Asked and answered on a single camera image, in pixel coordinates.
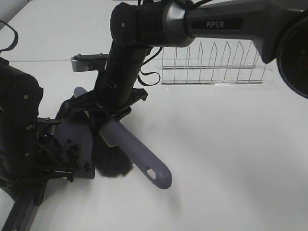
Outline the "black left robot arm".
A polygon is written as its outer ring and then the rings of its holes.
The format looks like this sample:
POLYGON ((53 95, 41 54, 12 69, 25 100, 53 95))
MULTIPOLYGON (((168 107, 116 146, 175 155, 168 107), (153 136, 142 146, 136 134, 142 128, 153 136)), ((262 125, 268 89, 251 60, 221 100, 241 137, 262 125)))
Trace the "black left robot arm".
POLYGON ((49 180, 74 180, 74 169, 61 158, 61 144, 49 132, 60 121, 39 117, 42 97, 32 75, 0 60, 0 187, 14 200, 30 192, 36 205, 49 180))

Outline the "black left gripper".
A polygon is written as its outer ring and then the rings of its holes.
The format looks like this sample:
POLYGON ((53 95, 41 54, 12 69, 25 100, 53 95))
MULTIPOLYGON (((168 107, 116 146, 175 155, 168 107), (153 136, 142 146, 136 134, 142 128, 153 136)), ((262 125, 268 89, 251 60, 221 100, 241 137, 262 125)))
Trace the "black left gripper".
POLYGON ((31 122, 0 118, 0 187, 32 186, 34 204, 41 205, 51 179, 74 181, 74 170, 63 170, 62 147, 51 128, 59 120, 36 118, 31 122))

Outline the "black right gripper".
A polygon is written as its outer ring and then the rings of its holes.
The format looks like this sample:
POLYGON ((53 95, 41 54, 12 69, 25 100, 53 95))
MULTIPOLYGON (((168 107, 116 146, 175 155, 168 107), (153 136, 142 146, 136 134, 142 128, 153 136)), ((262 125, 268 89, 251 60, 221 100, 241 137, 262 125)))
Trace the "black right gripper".
POLYGON ((117 120, 123 119, 132 111, 131 106, 139 100, 146 101, 147 91, 145 89, 123 88, 102 91, 93 89, 89 92, 81 92, 79 96, 72 96, 63 102, 63 117, 73 116, 77 112, 83 112, 90 118, 90 111, 96 106, 113 113, 117 120))

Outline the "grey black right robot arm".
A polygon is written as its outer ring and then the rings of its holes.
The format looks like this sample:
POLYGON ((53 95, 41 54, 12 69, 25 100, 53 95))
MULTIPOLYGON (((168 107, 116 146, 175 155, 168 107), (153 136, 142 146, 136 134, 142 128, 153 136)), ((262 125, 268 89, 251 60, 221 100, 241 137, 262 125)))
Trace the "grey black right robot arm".
POLYGON ((118 115, 144 90, 134 89, 145 57, 153 47, 187 47, 195 38, 245 39, 262 61, 277 61, 286 85, 308 95, 308 3, 305 0, 139 1, 120 3, 112 11, 113 39, 107 55, 75 56, 73 69, 98 70, 92 91, 63 103, 66 113, 103 111, 118 115))

